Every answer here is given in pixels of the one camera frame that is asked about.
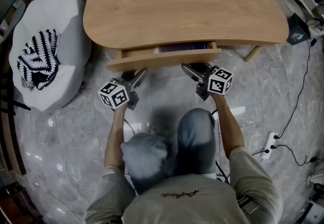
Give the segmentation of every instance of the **electrical socket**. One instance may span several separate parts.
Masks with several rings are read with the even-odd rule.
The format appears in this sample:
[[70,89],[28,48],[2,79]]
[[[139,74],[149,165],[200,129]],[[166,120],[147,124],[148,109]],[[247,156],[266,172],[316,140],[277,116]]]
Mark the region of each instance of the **electrical socket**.
[[264,160],[270,158],[270,154],[272,152],[272,149],[270,147],[275,143],[275,139],[274,139],[275,135],[277,134],[271,131],[268,133],[267,141],[265,142],[263,150],[269,150],[269,153],[263,153],[262,159]]

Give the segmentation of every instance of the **white armchair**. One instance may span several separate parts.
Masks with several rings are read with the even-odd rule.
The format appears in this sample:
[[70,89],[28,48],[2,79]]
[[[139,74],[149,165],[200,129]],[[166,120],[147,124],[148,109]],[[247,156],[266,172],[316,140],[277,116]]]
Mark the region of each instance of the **white armchair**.
[[[22,93],[27,106],[40,111],[54,111],[66,105],[78,92],[91,53],[91,40],[83,28],[84,7],[83,0],[34,0],[17,24],[9,63],[14,85]],[[61,34],[58,40],[58,72],[47,87],[30,91],[21,84],[17,58],[33,35],[52,28]]]

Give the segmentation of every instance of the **black box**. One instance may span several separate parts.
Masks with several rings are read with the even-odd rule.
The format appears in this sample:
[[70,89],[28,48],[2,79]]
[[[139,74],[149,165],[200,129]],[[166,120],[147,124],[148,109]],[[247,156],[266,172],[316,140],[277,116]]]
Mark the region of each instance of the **black box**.
[[310,39],[307,24],[296,13],[288,19],[289,36],[287,42],[296,45]]

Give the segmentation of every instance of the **shirt sleeve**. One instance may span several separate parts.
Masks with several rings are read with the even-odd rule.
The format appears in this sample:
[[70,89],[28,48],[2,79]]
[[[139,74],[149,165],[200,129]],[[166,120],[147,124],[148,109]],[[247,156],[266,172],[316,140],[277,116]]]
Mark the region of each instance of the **shirt sleeve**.
[[229,157],[231,186],[238,199],[249,196],[259,206],[250,215],[252,224],[278,223],[282,214],[282,198],[270,176],[243,147],[234,149]]
[[136,194],[124,173],[107,166],[100,177],[95,199],[84,216],[85,224],[122,223],[121,217]]

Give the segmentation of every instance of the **black and white striped cloth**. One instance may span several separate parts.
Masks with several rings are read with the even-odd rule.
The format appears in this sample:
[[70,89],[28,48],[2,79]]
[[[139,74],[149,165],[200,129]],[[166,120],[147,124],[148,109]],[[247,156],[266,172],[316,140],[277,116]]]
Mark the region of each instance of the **black and white striped cloth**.
[[25,45],[17,59],[22,85],[30,90],[36,86],[42,90],[55,78],[58,71],[56,60],[58,34],[55,29],[40,31]]

